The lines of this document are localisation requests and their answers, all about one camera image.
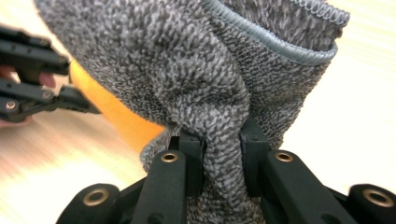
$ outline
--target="orange object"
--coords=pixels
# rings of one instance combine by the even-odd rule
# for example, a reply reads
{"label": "orange object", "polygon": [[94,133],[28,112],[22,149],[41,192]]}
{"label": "orange object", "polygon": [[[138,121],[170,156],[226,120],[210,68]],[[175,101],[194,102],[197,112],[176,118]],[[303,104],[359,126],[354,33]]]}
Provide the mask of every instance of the orange object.
{"label": "orange object", "polygon": [[164,130],[164,127],[132,112],[74,59],[70,64],[70,76],[73,84],[102,112],[133,150],[142,151],[143,147]]}

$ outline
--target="table surface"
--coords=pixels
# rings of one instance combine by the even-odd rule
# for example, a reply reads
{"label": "table surface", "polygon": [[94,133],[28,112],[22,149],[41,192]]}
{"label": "table surface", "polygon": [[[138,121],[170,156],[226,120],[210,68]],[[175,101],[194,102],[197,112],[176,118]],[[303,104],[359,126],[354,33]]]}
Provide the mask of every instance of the table surface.
{"label": "table surface", "polygon": [[[331,0],[351,12],[339,52],[285,135],[322,183],[347,194],[371,183],[396,193],[396,2]],[[50,37],[30,0],[0,0],[0,23]],[[59,90],[64,78],[58,78]],[[100,115],[57,110],[0,129],[0,223],[54,223],[96,183],[145,176],[138,154]]]}

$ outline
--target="terry cloth texture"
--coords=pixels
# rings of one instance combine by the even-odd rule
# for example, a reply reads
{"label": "terry cloth texture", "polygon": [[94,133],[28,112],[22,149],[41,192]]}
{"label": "terry cloth texture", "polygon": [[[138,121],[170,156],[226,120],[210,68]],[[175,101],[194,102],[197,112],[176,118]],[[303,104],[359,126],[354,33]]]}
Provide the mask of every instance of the terry cloth texture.
{"label": "terry cloth texture", "polygon": [[239,130],[250,114],[279,148],[335,55],[349,15],[314,0],[35,0],[82,67],[128,108],[207,142],[206,185],[190,223],[263,223],[247,196]]}

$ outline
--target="gray towel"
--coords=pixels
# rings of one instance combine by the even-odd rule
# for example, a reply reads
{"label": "gray towel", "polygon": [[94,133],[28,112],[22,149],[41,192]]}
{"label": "gray towel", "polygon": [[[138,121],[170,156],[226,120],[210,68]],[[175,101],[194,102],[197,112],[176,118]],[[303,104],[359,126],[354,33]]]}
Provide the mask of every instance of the gray towel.
{"label": "gray towel", "polygon": [[239,130],[252,116],[282,144],[337,48],[348,13],[321,0],[35,0],[67,49],[141,117],[207,142],[206,185],[190,223],[263,223],[247,196]]}

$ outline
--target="yellow object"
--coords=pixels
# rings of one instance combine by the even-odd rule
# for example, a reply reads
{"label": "yellow object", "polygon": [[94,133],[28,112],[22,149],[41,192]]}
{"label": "yellow object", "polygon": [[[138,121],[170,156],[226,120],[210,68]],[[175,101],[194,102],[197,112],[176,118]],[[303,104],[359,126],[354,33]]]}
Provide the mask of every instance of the yellow object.
{"label": "yellow object", "polygon": [[70,64],[70,76],[73,84],[102,112],[133,150],[140,152],[163,131],[164,127],[132,112],[96,82],[76,60],[72,60]]}

